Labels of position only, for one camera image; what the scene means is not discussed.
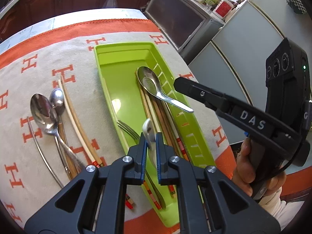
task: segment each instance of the triangular cutout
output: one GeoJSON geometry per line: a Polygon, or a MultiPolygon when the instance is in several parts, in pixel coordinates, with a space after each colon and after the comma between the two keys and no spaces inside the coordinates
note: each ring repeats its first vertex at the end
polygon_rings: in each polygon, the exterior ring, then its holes
{"type": "Polygon", "coordinates": [[[248,208],[248,203],[239,196],[232,187],[230,187],[226,182],[219,182],[220,189],[232,214],[236,214],[246,208],[248,208]]]}
{"type": "Polygon", "coordinates": [[[72,213],[75,209],[84,184],[84,180],[79,180],[76,184],[72,186],[70,190],[68,190],[61,198],[57,200],[55,206],[68,213],[72,213]]]}

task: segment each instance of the jar with red label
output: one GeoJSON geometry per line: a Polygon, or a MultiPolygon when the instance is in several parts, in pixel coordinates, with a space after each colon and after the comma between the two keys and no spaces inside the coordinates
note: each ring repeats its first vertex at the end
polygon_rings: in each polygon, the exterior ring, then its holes
{"type": "Polygon", "coordinates": [[[233,8],[233,4],[230,0],[221,0],[217,7],[213,10],[213,13],[220,19],[224,19],[225,16],[233,8]]]}

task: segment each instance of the tablecloth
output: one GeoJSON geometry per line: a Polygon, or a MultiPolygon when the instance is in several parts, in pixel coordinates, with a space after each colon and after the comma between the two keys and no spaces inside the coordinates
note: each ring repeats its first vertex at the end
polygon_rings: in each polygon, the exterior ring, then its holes
{"type": "MultiPolygon", "coordinates": [[[[30,135],[30,98],[49,97],[60,75],[65,77],[74,108],[93,147],[106,164],[124,155],[105,102],[93,47],[98,43],[150,41],[155,43],[175,77],[196,80],[183,59],[149,20],[95,20],[54,29],[34,36],[0,55],[0,199],[23,227],[27,219],[59,190],[30,135]]],[[[220,122],[212,110],[188,98],[218,168],[231,177],[235,160],[220,122]]],[[[68,144],[87,163],[65,112],[62,116],[68,144]]],[[[63,184],[69,182],[53,137],[43,134],[31,117],[41,148],[63,184]]],[[[174,233],[166,228],[141,187],[128,186],[135,201],[125,209],[125,233],[174,233]]]]}

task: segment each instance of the screw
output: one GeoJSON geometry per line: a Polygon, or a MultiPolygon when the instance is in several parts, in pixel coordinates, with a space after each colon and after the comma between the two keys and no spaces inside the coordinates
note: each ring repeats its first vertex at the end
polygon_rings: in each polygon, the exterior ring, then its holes
{"type": "Polygon", "coordinates": [[[130,156],[124,156],[124,157],[122,158],[122,161],[124,161],[124,162],[126,162],[126,163],[129,163],[129,162],[132,161],[132,157],[130,157],[130,156]]]}
{"type": "Polygon", "coordinates": [[[92,173],[96,170],[96,167],[94,165],[88,165],[85,169],[87,172],[92,173]]]}
{"type": "Polygon", "coordinates": [[[178,156],[172,156],[172,157],[170,157],[170,161],[171,161],[171,162],[176,163],[176,162],[179,162],[179,160],[180,160],[180,158],[179,158],[178,156]]]}
{"type": "Polygon", "coordinates": [[[209,173],[215,173],[216,172],[216,167],[214,165],[209,165],[206,167],[206,169],[209,173]]]}

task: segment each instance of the white sleeve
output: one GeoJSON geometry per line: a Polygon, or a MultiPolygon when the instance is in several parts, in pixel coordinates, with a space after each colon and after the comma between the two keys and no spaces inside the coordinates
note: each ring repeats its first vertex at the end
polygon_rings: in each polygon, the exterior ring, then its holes
{"type": "Polygon", "coordinates": [[[259,205],[279,222],[281,230],[294,218],[304,201],[288,202],[280,200],[282,188],[270,196],[263,197],[259,205]]]}

